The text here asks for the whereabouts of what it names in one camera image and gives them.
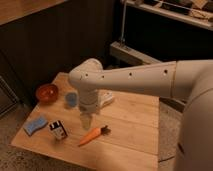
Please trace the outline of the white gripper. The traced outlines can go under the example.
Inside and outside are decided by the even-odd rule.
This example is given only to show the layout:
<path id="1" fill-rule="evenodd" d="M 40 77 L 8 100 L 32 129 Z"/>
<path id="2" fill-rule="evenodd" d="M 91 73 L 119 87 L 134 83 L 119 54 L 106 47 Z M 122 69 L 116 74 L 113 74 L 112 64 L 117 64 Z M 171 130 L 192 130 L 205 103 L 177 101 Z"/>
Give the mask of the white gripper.
<path id="1" fill-rule="evenodd" d="M 90 129 L 92 124 L 93 113 L 99 112 L 99 91 L 79 91 L 78 92 L 78 106 L 83 113 L 80 114 L 82 128 Z"/>

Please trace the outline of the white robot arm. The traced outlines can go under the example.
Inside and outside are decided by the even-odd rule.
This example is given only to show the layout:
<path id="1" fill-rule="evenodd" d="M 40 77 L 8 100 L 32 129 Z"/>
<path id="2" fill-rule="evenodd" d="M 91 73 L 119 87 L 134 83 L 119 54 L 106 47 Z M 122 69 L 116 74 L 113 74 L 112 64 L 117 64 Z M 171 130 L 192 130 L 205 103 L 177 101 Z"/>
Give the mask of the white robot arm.
<path id="1" fill-rule="evenodd" d="M 105 70 L 90 58 L 69 72 L 79 108 L 97 110 L 100 89 L 183 100 L 174 171 L 213 171 L 213 60 L 161 62 Z"/>

